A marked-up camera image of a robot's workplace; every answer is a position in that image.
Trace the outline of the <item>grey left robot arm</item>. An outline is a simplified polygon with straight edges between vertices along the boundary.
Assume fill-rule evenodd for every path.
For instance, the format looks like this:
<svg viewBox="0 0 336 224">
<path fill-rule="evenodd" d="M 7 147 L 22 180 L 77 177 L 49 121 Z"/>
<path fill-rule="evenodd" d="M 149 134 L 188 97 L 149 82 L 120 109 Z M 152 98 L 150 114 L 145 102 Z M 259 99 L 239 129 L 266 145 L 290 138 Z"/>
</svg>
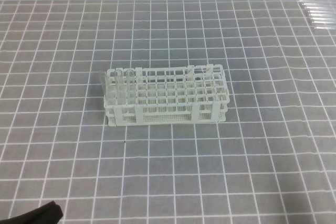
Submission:
<svg viewBox="0 0 336 224">
<path fill-rule="evenodd" d="M 1 224 L 57 224 L 63 216 L 61 207 L 51 201 L 20 216 L 1 220 Z"/>
</svg>

